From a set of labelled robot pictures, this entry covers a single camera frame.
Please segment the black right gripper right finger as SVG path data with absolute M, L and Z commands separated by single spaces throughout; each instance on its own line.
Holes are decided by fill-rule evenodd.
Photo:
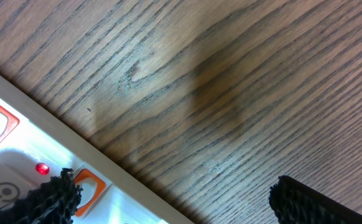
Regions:
M 362 215 L 286 175 L 270 188 L 280 224 L 362 224 Z

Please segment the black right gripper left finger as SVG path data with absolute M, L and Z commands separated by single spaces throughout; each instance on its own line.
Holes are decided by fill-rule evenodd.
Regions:
M 73 170 L 63 168 L 59 176 L 28 191 L 25 198 L 0 208 L 0 224 L 72 224 L 82 190 Z

